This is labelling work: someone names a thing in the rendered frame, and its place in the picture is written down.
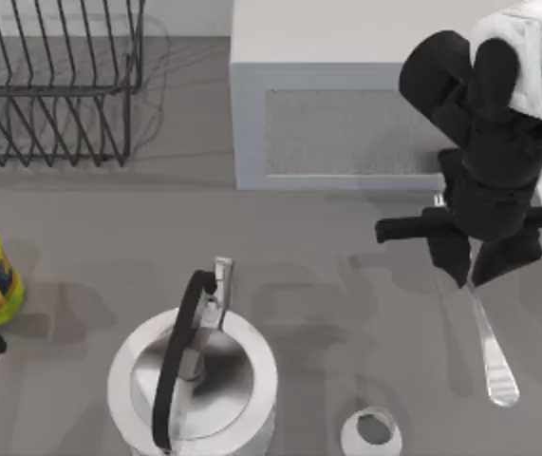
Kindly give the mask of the silver metal spoon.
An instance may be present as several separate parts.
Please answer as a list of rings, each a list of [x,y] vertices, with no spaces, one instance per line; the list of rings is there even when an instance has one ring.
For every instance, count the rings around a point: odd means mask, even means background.
[[[439,235],[449,233],[458,233],[458,231],[452,229],[447,233]],[[477,287],[472,282],[473,266],[476,257],[470,243],[469,275],[467,283],[460,289],[468,294],[473,306],[488,398],[498,407],[511,408],[519,401],[520,389],[509,361],[496,337]]]

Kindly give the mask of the pale grey cabinet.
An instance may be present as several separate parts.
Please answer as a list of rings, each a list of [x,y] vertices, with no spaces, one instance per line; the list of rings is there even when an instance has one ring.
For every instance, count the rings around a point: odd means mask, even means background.
[[[234,0],[236,185],[430,191],[445,139],[398,94],[407,54],[477,0]]]

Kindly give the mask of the small white cup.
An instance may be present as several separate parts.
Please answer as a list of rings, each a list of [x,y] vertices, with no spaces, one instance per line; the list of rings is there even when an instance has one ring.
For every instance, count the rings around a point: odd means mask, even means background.
[[[345,420],[340,444],[345,456],[401,456],[402,433],[387,410],[367,407]]]

